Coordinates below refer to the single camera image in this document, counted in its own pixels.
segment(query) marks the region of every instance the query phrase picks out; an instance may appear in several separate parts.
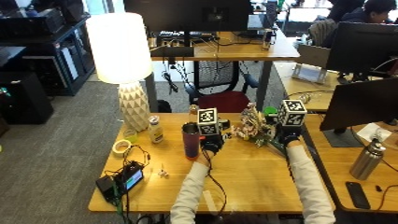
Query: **lamp base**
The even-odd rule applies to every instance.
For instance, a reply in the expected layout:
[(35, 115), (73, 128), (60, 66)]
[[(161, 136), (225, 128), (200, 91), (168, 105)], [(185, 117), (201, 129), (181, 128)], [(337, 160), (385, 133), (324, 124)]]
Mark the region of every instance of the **lamp base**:
[(124, 124), (137, 132), (149, 125), (148, 97), (140, 81), (120, 85), (120, 107), (124, 115)]

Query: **gray floor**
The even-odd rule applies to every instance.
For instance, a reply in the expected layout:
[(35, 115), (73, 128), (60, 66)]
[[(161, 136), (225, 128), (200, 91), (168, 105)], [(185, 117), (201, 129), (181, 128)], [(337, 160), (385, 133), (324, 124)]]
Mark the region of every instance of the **gray floor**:
[[(246, 64), (256, 75), (258, 63)], [(159, 98), (171, 102), (173, 112), (185, 112), (188, 95), (177, 84), (180, 92), (169, 95), (159, 82)], [(265, 105), (278, 105), (281, 88), (273, 72)], [(248, 94), (254, 100), (254, 91)], [(0, 223), (123, 223), (116, 213), (87, 209), (121, 127), (117, 86), (88, 81), (75, 97), (57, 96), (52, 105), (47, 124), (12, 125), (0, 138)], [(376, 215), (341, 213), (338, 218), (349, 224), (397, 223)]]

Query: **dark hair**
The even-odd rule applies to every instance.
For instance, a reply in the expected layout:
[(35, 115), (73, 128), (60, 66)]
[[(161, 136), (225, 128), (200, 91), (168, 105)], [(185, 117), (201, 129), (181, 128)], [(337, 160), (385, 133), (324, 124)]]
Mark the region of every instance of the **dark hair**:
[(245, 213), (233, 213), (232, 215), (225, 216), (217, 224), (265, 224), (268, 223), (260, 215), (245, 214)]
[(397, 9), (397, 2), (395, 0), (369, 0), (365, 3), (364, 8), (366, 14), (370, 14), (372, 12), (381, 14)]

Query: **white lampshade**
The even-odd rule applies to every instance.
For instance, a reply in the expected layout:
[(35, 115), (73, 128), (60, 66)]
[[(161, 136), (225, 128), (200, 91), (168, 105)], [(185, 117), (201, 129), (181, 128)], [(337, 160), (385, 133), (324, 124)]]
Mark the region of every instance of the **white lampshade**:
[(148, 77), (152, 60), (143, 16), (108, 13), (92, 16), (85, 24), (99, 79), (124, 84)]

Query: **phone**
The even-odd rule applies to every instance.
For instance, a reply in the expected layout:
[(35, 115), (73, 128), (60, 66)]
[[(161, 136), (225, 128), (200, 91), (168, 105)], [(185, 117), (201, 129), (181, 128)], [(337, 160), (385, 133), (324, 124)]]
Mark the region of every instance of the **phone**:
[(346, 182), (346, 187), (348, 187), (348, 190), (349, 190), (353, 205), (357, 208), (370, 209), (370, 202), (369, 202), (369, 199), (365, 195), (361, 184), (357, 183), (357, 182), (348, 181)]

